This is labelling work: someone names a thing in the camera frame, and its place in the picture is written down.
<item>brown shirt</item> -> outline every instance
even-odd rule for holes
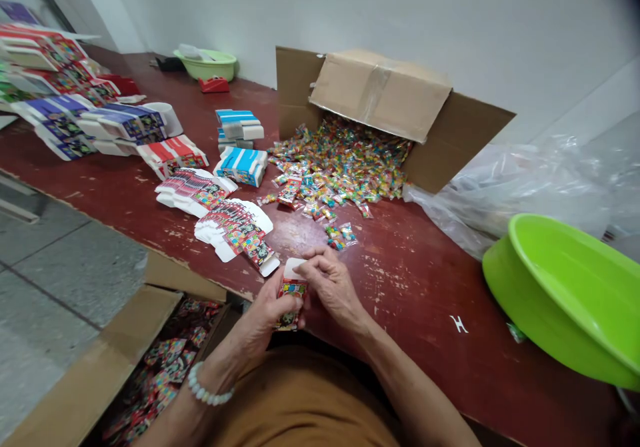
[[[341,364],[304,347],[282,347],[247,368],[216,415],[206,445],[380,446],[398,425]]]

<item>person's left hand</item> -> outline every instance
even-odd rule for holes
[[[243,356],[255,358],[269,345],[273,326],[287,312],[298,312],[303,301],[292,295],[277,298],[285,269],[279,268],[262,286],[249,310],[229,332],[230,346],[240,349]]]

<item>green plastic bowl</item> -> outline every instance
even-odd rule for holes
[[[235,62],[237,59],[230,53],[218,52],[216,50],[202,50],[215,58],[216,61],[194,60],[186,58],[180,50],[174,50],[173,54],[182,60],[187,73],[198,80],[209,80],[214,77],[223,77],[227,81],[233,80]]]
[[[640,265],[564,223],[521,213],[482,267],[500,306],[542,350],[640,391]]]

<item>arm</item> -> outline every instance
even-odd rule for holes
[[[277,319],[300,310],[301,299],[288,295],[277,298],[283,272],[281,268],[265,283],[249,311],[200,367],[198,383],[208,392],[221,395],[230,391],[247,364],[267,349]],[[196,447],[206,437],[219,409],[224,409],[224,405],[209,406],[196,399],[185,382],[134,447]]]
[[[376,373],[407,434],[419,445],[480,445],[442,391],[376,324],[358,300],[347,267],[329,247],[307,252],[298,272],[334,320],[351,332]]]

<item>tiled floor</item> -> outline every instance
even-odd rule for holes
[[[82,213],[0,185],[0,198],[44,207],[27,225],[0,214],[0,443],[141,285],[145,250]]]

